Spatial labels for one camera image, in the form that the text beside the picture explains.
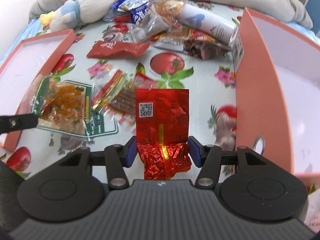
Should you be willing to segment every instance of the white duck plush toy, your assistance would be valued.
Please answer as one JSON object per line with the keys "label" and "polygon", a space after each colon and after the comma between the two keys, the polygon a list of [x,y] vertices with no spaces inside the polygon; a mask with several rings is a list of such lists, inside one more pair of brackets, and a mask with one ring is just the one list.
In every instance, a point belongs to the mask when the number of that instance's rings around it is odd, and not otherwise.
{"label": "white duck plush toy", "polygon": [[52,32],[73,29],[78,25],[100,20],[115,0],[66,1],[58,10],[40,15],[42,25],[49,25]]}

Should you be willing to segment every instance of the blue heart logo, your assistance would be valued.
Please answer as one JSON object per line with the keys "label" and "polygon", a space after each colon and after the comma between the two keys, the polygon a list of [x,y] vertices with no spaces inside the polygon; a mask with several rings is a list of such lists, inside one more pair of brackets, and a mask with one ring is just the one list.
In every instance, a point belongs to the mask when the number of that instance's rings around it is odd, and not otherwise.
{"label": "blue heart logo", "polygon": [[203,14],[197,14],[195,16],[186,18],[186,22],[193,28],[199,29],[201,27],[201,22],[204,20],[204,18],[205,16]]}

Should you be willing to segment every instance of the yellow plush foot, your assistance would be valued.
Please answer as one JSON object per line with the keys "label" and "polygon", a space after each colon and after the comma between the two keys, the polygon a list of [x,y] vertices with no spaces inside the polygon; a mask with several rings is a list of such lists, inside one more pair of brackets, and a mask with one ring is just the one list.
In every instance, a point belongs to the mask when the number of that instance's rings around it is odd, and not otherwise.
{"label": "yellow plush foot", "polygon": [[43,26],[46,26],[52,21],[53,18],[54,18],[54,11],[48,14],[40,15],[40,22]]}

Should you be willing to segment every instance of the orange box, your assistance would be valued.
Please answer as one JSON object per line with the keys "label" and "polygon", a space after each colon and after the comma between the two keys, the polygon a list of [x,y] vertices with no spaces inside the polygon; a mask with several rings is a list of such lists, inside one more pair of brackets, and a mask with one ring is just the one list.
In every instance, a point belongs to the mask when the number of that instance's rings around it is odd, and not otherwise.
{"label": "orange box", "polygon": [[[49,75],[75,38],[73,30],[63,30],[19,43],[0,67],[0,115],[18,113],[20,102],[32,81],[39,74]],[[9,86],[15,87],[10,93]],[[13,152],[20,133],[15,131],[0,135],[0,146]]]}
{"label": "orange box", "polygon": [[244,56],[236,71],[236,145],[265,140],[263,156],[320,182],[320,46],[287,25],[245,9]]}

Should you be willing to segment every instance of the blue plush clothing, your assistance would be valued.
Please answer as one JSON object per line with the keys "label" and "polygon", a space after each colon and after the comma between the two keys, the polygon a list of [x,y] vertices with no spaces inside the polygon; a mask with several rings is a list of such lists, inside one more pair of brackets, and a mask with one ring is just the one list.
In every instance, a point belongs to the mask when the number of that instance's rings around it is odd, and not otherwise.
{"label": "blue plush clothing", "polygon": [[81,22],[80,20],[80,4],[79,1],[69,1],[60,7],[62,16],[70,13],[71,22],[66,23],[68,28],[73,29],[78,26]]}

